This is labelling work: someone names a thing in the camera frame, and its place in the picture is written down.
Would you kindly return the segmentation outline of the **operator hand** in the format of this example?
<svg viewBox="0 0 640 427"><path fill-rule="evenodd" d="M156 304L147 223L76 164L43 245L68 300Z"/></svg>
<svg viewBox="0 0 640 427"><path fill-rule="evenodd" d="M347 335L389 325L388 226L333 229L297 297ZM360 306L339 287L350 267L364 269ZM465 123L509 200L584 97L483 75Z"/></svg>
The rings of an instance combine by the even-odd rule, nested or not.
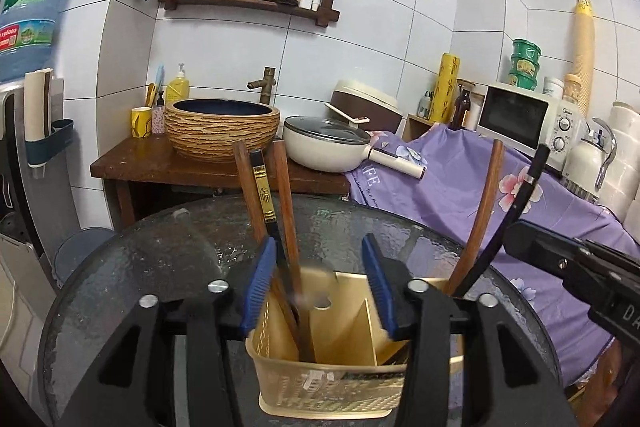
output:
<svg viewBox="0 0 640 427"><path fill-rule="evenodd" d="M622 367L622 346L618 340L599 359L596 373L594 373L582 395L582 402L578 405L577 419L581 426L591 427L610 408L617 398L617 388L614 381Z"/></svg>

